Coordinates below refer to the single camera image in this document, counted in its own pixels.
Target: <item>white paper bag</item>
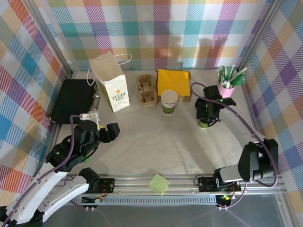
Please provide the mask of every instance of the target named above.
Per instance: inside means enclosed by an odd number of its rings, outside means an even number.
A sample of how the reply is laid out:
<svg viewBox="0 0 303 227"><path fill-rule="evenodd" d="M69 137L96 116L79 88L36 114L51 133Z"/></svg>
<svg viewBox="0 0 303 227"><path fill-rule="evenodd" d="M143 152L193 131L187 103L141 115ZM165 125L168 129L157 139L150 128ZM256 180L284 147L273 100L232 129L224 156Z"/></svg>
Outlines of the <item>white paper bag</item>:
<svg viewBox="0 0 303 227"><path fill-rule="evenodd" d="M89 63L112 110L116 112L129 106L125 75L112 52L100 55Z"/></svg>

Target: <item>pink cup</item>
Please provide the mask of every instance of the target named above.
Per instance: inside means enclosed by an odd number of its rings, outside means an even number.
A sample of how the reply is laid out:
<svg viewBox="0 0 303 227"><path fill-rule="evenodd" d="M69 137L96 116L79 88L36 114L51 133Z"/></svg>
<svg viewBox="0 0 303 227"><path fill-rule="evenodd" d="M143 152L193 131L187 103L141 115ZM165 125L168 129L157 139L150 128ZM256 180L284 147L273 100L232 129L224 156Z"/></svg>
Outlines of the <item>pink cup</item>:
<svg viewBox="0 0 303 227"><path fill-rule="evenodd" d="M222 87L222 85L219 83L219 81L217 81L217 87L219 89L219 92L220 92L220 95L222 96L222 98L229 98L232 96L232 92L234 91L234 89L236 87L233 87L233 88L224 88Z"/></svg>

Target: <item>black case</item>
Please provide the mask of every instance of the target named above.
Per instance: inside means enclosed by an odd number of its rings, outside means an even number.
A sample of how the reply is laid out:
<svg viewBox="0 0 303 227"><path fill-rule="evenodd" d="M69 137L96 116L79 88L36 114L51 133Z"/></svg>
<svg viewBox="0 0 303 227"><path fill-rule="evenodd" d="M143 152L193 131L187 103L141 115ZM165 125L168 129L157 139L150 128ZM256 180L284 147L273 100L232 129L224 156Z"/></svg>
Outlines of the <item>black case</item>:
<svg viewBox="0 0 303 227"><path fill-rule="evenodd" d="M66 79L62 83L57 101L51 113L51 120L57 124L70 124L70 116L87 114L93 105L96 82L90 86L86 79ZM79 124L80 119L73 119Z"/></svg>

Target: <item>bag handle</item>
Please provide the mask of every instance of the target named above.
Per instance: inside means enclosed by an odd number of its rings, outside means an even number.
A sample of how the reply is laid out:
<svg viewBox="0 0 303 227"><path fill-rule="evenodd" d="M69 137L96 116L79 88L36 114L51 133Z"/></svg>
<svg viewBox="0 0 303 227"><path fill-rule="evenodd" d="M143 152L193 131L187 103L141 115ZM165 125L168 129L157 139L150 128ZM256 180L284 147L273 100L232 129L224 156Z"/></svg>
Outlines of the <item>bag handle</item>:
<svg viewBox="0 0 303 227"><path fill-rule="evenodd" d="M130 55L131 57L130 57L130 59L128 59L127 61L125 61L125 62L123 62L123 63L120 63L120 64L118 64L118 65L126 64L126 63L130 62L130 61L133 59L133 56L132 56L130 53L118 54L118 55L115 55L114 57L123 56L123 55ZM86 82L87 82L88 85L93 86L93 84L94 84L95 81L96 81L96 76L94 75L94 80L93 80L93 82L90 84L90 83L89 83L89 70L87 71Z"/></svg>

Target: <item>cardboard box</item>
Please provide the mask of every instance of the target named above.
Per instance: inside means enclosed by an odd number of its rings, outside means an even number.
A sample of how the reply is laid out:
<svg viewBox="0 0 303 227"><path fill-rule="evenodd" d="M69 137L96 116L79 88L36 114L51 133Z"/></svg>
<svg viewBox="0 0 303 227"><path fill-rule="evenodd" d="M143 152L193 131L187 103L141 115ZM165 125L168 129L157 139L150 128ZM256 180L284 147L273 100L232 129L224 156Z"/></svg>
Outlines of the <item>cardboard box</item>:
<svg viewBox="0 0 303 227"><path fill-rule="evenodd" d="M166 90L177 92L179 102L190 102L191 75L189 71L184 70L157 70L157 89L158 100L161 101L161 95Z"/></svg>

